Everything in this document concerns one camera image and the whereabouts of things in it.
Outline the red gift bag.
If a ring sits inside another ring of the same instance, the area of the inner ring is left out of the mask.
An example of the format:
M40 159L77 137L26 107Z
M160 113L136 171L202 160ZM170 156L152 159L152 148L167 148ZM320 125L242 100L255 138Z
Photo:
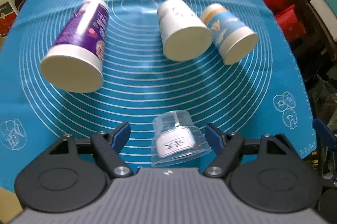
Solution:
M278 25L289 43L306 36L304 24L297 16L296 4L292 0L263 1L273 12Z

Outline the clear plastic cup with label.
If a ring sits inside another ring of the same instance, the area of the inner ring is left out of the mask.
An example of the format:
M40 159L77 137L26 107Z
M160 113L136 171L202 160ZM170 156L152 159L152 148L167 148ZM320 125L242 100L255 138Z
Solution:
M194 125L188 111L169 111L158 115L152 125L152 167L181 165L211 152L205 136Z

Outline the purple tall paper cup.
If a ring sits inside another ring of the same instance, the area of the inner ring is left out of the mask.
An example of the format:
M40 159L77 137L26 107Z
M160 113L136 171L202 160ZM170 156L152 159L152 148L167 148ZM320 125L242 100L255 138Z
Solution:
M52 85L91 93L103 85L103 59L110 17L103 0L84 0L43 57L40 70Z

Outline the blue white paper cup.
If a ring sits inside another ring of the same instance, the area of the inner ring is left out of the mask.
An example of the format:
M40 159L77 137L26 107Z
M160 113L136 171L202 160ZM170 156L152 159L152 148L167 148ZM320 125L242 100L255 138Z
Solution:
M221 4L208 5L201 20L211 30L225 65L239 62L257 45L258 34Z

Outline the blue silicone baking mat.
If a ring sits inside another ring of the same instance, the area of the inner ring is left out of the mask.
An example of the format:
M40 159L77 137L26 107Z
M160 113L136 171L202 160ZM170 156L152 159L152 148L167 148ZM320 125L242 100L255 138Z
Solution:
M104 84L90 94L52 86L41 59L83 0L27 0L1 50L1 187L64 134L90 137L127 121L131 137L121 152L131 168L151 165L153 119L187 110L247 138L282 133L301 157L316 149L312 112L300 70L281 28L262 0L183 0L196 13L219 3L256 31L258 44L226 66L210 47L187 62L162 51L157 9L164 0L104 0L110 17Z

